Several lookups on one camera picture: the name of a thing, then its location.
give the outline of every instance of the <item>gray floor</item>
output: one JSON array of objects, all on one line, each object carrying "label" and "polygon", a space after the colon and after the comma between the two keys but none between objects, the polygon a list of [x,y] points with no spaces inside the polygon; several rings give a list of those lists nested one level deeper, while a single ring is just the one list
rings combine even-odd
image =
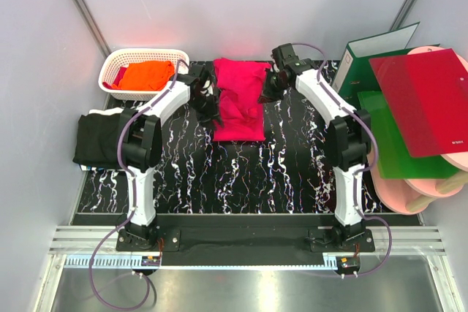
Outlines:
[{"label": "gray floor", "polygon": [[[377,263],[374,257],[363,261],[364,269]],[[124,272],[95,270],[98,288]],[[429,268],[419,257],[392,257],[374,275],[344,281],[303,272],[225,270],[160,270],[151,280],[157,299],[152,292],[139,311],[442,311]],[[108,286],[102,296],[129,307],[145,291],[142,281],[129,276]],[[87,270],[65,269],[53,311],[111,311],[90,295]]]}]

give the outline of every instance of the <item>white basket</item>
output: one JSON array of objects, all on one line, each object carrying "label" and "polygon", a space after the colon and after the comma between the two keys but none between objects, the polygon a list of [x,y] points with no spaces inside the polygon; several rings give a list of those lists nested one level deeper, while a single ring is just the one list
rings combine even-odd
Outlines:
[{"label": "white basket", "polygon": [[[117,77],[118,71],[122,66],[128,64],[136,64],[144,61],[171,61],[174,66],[177,60],[182,59],[189,64],[189,56],[181,50],[174,49],[120,49],[114,51],[105,60],[102,66],[101,73],[99,73],[99,87],[109,93],[118,100],[138,100],[147,102],[159,94],[158,91],[119,91],[115,89],[107,89],[103,86],[103,82],[110,85]],[[180,64],[178,73],[186,74],[189,69],[184,64]]]}]

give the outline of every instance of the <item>marble pattern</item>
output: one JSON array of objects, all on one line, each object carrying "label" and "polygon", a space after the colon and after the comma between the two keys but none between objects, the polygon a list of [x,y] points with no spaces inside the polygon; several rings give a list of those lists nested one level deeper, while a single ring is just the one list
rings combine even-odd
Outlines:
[{"label": "marble pattern", "polygon": [[[211,70],[211,62],[206,63]],[[330,81],[337,61],[329,61]],[[113,98],[109,108],[137,106]],[[265,142],[212,142],[188,105],[163,126],[164,150],[156,168],[158,213],[332,213],[334,176],[323,156],[324,121],[290,89],[281,102],[265,105]],[[363,185],[366,212],[386,211],[373,186]],[[118,171],[89,172],[79,213],[127,211],[127,179]]]}]

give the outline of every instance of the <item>folded pink cloth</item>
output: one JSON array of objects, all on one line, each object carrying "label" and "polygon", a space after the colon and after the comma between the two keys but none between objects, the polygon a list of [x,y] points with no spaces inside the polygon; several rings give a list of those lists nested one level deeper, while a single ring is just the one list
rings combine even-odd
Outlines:
[{"label": "folded pink cloth", "polygon": [[254,61],[214,61],[219,97],[219,114],[224,126],[216,124],[215,142],[263,141],[263,106],[257,103],[270,64]]},{"label": "folded pink cloth", "polygon": [[[124,78],[124,74],[126,70],[127,70],[126,67],[121,67],[117,73],[117,77],[112,82],[112,84],[118,85],[119,82],[122,80],[122,78]],[[107,88],[107,89],[113,89],[112,84],[109,84],[107,82],[102,82],[102,85],[104,86],[104,88]]]}]

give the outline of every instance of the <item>black cloth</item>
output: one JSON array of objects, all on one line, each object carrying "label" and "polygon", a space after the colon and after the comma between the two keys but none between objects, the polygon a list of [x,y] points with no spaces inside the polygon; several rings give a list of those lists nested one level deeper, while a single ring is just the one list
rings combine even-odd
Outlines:
[{"label": "black cloth", "polygon": [[120,113],[82,115],[78,121],[73,162],[98,168],[118,170],[118,120]]}]

